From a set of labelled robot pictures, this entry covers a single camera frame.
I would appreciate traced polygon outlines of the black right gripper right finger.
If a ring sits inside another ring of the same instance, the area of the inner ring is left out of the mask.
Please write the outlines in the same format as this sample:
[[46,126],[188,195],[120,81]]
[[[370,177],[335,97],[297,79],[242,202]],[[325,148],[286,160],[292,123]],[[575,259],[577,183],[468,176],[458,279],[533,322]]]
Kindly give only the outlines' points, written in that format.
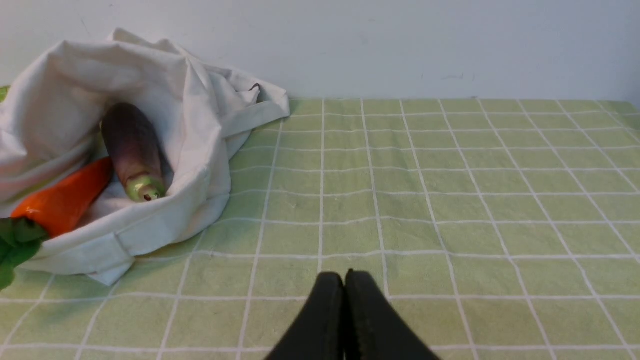
[[346,360],[438,360],[395,311],[369,272],[350,269],[344,289]]

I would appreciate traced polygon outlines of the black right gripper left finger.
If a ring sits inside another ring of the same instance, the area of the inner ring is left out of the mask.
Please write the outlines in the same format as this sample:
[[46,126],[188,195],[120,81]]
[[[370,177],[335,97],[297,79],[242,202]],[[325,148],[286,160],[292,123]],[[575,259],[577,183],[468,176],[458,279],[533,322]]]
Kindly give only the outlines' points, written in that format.
[[267,360],[342,360],[345,288],[336,272],[318,274],[311,293]]

